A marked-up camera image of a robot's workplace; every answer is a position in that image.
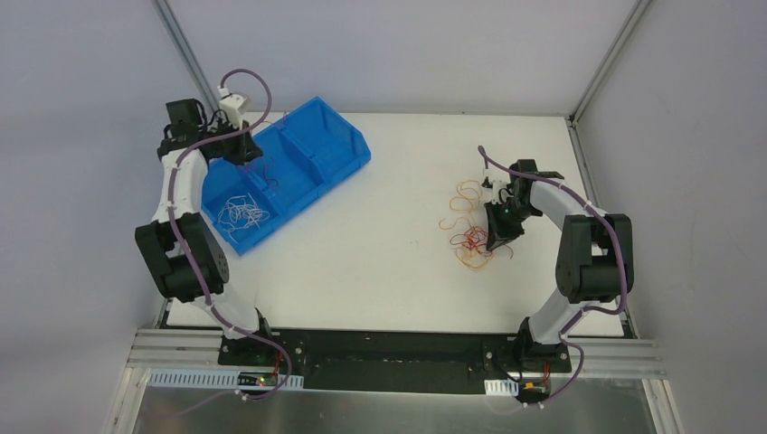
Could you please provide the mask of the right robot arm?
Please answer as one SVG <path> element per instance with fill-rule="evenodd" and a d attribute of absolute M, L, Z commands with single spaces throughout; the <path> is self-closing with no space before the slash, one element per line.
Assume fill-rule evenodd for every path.
<path fill-rule="evenodd" d="M 535 160 L 507 168 L 506 181 L 489 174 L 481 186 L 491 192 L 484 204 L 486 248 L 493 252 L 524 235 L 530 217 L 547 217 L 561 232 L 554 265 L 556 288 L 544 305 L 525 318 L 511 344 L 511 356 L 533 371 L 566 350 L 563 337 L 589 312 L 617 315 L 633 284 L 632 223 L 588 203 L 557 172 L 540 172 Z"/>

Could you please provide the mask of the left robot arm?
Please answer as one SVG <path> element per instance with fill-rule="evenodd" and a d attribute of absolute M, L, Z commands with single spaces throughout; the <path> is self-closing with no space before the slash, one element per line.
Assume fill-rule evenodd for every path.
<path fill-rule="evenodd" d="M 230 92 L 211 116 L 197 99 L 167 103 L 169 123 L 157 149 L 161 197 L 151 222 L 136 228 L 135 241 L 164 298 L 204 311 L 225 338 L 243 339 L 241 353 L 261 366 L 274 358 L 276 342 L 254 304 L 227 287 L 228 260 L 202 214 L 211 161 L 245 165 L 262 155 L 243 117 L 248 105 L 246 96 Z"/>

